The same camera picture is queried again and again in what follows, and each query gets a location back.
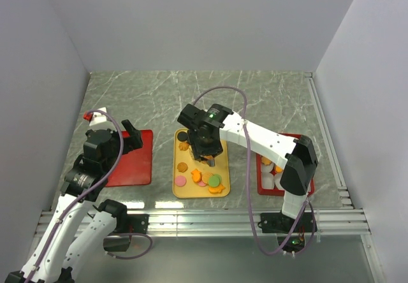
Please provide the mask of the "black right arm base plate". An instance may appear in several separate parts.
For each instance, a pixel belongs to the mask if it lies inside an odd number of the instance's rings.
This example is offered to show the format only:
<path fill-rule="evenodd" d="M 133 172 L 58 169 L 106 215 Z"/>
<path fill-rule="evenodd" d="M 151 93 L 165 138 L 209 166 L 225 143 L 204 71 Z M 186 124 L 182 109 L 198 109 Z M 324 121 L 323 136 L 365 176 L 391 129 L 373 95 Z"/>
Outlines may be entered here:
<path fill-rule="evenodd" d="M 294 219 L 281 213 L 261 213 L 258 228 L 262 230 L 262 233 L 288 234 L 294 222 Z M 305 212 L 300 217 L 293 232 L 311 233 L 312 231 L 316 232 L 317 226 L 313 223 L 312 214 Z"/>

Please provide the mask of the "steel tongs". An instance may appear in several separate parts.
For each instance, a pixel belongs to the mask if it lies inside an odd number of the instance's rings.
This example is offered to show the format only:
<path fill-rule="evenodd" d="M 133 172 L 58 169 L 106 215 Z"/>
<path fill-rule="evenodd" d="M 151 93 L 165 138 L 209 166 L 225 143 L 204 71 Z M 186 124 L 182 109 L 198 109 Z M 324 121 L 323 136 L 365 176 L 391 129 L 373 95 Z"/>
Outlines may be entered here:
<path fill-rule="evenodd" d="M 190 151 L 190 155 L 192 157 L 192 159 L 198 163 L 201 164 L 206 164 L 209 167 L 214 167 L 215 166 L 215 159 L 213 159 L 212 161 L 203 161 L 201 158 L 204 156 L 198 156 L 196 155 L 193 151 Z"/>

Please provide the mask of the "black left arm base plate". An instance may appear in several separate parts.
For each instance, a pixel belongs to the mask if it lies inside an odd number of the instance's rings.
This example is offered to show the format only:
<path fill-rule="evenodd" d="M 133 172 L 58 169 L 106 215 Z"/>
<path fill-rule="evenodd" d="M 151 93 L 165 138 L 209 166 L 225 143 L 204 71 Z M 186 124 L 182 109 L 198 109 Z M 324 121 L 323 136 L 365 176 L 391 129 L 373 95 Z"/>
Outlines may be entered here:
<path fill-rule="evenodd" d="M 148 214 L 130 214 L 123 215 L 117 219 L 117 225 L 114 233 L 141 233 L 146 234 L 149 224 Z"/>

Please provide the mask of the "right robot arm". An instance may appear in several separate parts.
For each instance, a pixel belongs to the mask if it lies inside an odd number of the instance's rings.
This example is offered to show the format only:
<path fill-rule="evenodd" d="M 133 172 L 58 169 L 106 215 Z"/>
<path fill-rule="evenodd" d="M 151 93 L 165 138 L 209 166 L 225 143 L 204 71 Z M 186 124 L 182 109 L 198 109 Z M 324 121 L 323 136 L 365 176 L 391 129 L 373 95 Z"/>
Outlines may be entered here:
<path fill-rule="evenodd" d="M 300 211 L 318 166 L 316 151 L 308 136 L 295 138 L 275 133 L 219 104 L 208 110 L 188 104 L 177 121 L 187 128 L 195 160 L 217 157 L 222 152 L 221 141 L 224 140 L 245 147 L 283 169 L 280 180 L 284 189 L 281 226 L 286 231 L 296 231 L 303 224 Z"/>

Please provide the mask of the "maple leaf cookie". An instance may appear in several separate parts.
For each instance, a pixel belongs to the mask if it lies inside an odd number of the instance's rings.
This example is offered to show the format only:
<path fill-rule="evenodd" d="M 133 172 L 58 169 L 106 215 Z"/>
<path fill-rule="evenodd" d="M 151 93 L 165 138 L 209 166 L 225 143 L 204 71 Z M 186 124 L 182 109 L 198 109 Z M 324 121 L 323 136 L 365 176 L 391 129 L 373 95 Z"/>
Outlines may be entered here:
<path fill-rule="evenodd" d="M 271 160 L 267 159 L 267 158 L 264 157 L 264 156 L 261 156 L 261 162 L 262 162 L 264 165 L 271 165 L 271 163 L 272 163 Z"/>

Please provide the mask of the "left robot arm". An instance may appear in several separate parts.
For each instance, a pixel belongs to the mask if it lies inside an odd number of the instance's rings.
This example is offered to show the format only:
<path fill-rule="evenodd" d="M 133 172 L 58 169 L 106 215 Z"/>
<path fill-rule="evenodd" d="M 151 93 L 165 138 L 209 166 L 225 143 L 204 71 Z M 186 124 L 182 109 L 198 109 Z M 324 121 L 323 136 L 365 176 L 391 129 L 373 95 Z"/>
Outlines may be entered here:
<path fill-rule="evenodd" d="M 84 151 L 66 174 L 57 207 L 36 250 L 7 282 L 74 282 L 84 262 L 110 233 L 128 233 L 127 207 L 105 200 L 91 223 L 77 230 L 118 165 L 118 158 L 143 146 L 141 132 L 123 120 L 127 137 L 119 131 L 92 127 L 86 132 Z"/>

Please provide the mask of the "red cookie box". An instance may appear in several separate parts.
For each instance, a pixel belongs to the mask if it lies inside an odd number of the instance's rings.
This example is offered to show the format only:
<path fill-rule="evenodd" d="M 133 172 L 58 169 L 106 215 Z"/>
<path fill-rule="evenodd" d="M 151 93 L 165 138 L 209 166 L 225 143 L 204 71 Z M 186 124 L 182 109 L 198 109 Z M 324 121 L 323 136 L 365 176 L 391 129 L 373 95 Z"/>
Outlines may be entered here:
<path fill-rule="evenodd" d="M 261 162 L 260 162 L 260 157 L 261 155 L 256 154 L 256 174 L 257 174 L 257 191 L 259 195 L 264 195 L 264 196 L 278 196 L 278 197 L 283 197 L 284 196 L 284 190 L 280 191 L 277 190 L 276 187 L 272 190 L 264 190 L 261 188 Z"/>

